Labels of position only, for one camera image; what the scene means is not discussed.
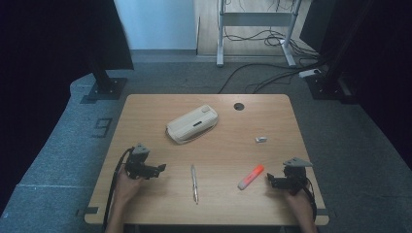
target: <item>power strip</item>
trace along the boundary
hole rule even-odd
[[[319,69],[307,70],[307,71],[300,72],[299,77],[300,78],[306,78],[306,77],[309,77],[309,76],[319,75],[321,73],[322,72]]]

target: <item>white metal frame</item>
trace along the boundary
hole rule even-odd
[[[296,66],[289,43],[298,16],[300,3],[301,0],[295,2],[293,12],[291,13],[226,13],[224,11],[224,0],[220,0],[217,65],[223,67],[223,28],[225,26],[278,26],[288,27],[285,40],[281,40],[282,50],[289,66]]]

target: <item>black curtain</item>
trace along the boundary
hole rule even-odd
[[[0,3],[0,211],[49,138],[70,98],[70,83],[91,73],[133,69],[113,0]]]

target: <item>red marker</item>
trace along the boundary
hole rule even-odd
[[[259,164],[254,171],[251,172],[251,174],[249,174],[245,179],[243,179],[238,185],[237,187],[239,187],[240,190],[245,189],[249,183],[251,183],[261,172],[263,172],[264,167]]]

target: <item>silver pen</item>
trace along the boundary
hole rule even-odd
[[[196,170],[194,170],[194,165],[191,165],[191,179],[193,180],[193,199],[197,205],[199,204],[199,196],[197,195]]]

